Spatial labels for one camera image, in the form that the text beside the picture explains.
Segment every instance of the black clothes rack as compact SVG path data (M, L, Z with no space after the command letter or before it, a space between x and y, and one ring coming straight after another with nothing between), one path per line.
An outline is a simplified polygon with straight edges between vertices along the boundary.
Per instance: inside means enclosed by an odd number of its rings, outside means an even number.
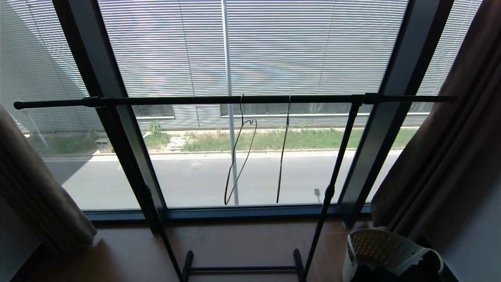
M295 265L279 265L279 266L234 266L234 267L194 267L192 266L194 254L190 250L186 254L186 260L184 262L184 268L181 271L179 264L177 263L174 252L172 251L172 246L170 245L167 234L163 229L162 219L158 213L157 208L153 202L152 194L146 183L142 183L142 191L147 197L148 201L147 207L153 211L153 220L155 225L158 226L162 241L165 245L169 258L172 262L176 275L180 282L187 282L189 276L193 272L211 272L211 271L284 271L290 270L295 271L298 275L298 279L301 282L306 281L308 272L310 270L313 256L315 254L315 249L317 247L318 240L320 238L320 233L322 232L322 227L325 222L327 215L327 210L331 203L332 197L334 196L334 184L339 174L341 168L341 162L343 160L344 153L346 151L346 146L350 138L351 130L355 122L355 118L358 113L358 109L362 104L379 104L384 102L400 102L400 103L412 103L412 102L455 102L456 97L453 96L411 96L411 95L394 95L394 96L383 96L377 93L366 93L365 95L294 95L289 98L288 95L264 95L264 96L251 96L246 95L244 97L240 96L179 96L179 97L143 97L143 98L109 98L109 97L85 97L79 100L58 100L58 101L33 101L33 102L14 102L14 107L16 109L24 108L45 108L45 107L63 107L63 106L87 106L94 108L104 108L110 113L112 122L120 131L120 137L123 141L123 146L129 152L132 152L132 147L125 133L125 129L120 121L120 115L117 110L118 105L162 105L162 104L240 104L240 103L351 103L350 112L348 115L348 122L343 134L343 139L341 141L341 146L339 148L339 153L336 158L336 163L334 165L334 170L332 172L332 177L325 190L324 202L322 204L322 210L319 215L319 220L317 227L315 229L315 235L313 237L313 242L308 253L308 258L306 264L303 267L303 262L301 260L301 255L298 249L293 252ZM134 167L139 170L137 160L130 160Z

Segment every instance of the wooden floor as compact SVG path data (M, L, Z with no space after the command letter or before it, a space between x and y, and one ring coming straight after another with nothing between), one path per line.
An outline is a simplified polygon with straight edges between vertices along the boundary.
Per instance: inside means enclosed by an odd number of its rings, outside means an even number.
M188 250L193 266L294 265L299 249L306 263L315 221L246 224L177 225L166 227L182 268ZM350 231L370 228L358 222L353 229L339 219L326 222L308 281L342 281L341 270ZM190 281L297 281L295 273L194 274ZM98 228L92 245L71 259L47 260L30 281L177 281L160 236L146 226Z

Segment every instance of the paved street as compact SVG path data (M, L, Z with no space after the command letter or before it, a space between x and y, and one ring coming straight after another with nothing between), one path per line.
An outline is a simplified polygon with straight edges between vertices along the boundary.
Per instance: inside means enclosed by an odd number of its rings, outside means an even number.
M286 153L279 204L320 203L334 168L336 154ZM398 154L398 151L390 153L375 187L379 187ZM333 202L339 198L353 155L354 152L345 155ZM231 164L229 154L152 155L152 161L169 207L223 205L224 186ZM238 169L243 161L244 154L238 155ZM47 165L82 209L139 208L120 163L114 156L89 160L52 160L47 161ZM238 181L239 204L275 204L279 167L279 154L251 154ZM319 189L320 197L316 196L315 189Z

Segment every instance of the perforated basket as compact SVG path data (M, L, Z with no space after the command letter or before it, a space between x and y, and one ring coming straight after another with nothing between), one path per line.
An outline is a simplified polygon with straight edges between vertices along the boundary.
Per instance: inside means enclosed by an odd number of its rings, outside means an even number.
M353 231L348 235L343 282L349 282L353 278L360 264L365 264L371 269L379 266L400 275L409 266L418 264L423 255L429 251L434 252L439 258L438 272L441 273L442 257L432 249L423 248L405 237L387 231L376 229Z

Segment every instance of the white slatted facade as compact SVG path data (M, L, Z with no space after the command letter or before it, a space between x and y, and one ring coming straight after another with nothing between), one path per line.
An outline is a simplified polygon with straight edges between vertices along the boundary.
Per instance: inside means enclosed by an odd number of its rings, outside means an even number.
M2 66L4 106L8 108L18 99L87 95L52 3L30 0L30 11L24 0L8 1L9 5L2 1L2 65L8 66ZM419 94L434 95L439 91L480 2L455 1ZM129 96L226 94L219 0L98 3ZM228 0L233 93L376 92L406 4L404 0ZM22 42L19 54L29 56L12 56L7 60L10 63L4 64L6 36L10 41ZM428 107L413 105L413 109L427 111ZM227 117L221 116L219 105L175 105L173 110L175 118L153 119L165 129L227 127ZM32 111L42 131L102 129L92 109ZM32 130L26 116L15 116ZM420 124L425 117L410 114L405 125ZM346 118L339 114L293 116L291 125L340 126ZM365 124L366 118L366 114L360 115L357 124ZM153 119L138 121L146 127ZM285 117L261 116L259 122L263 127L284 126Z

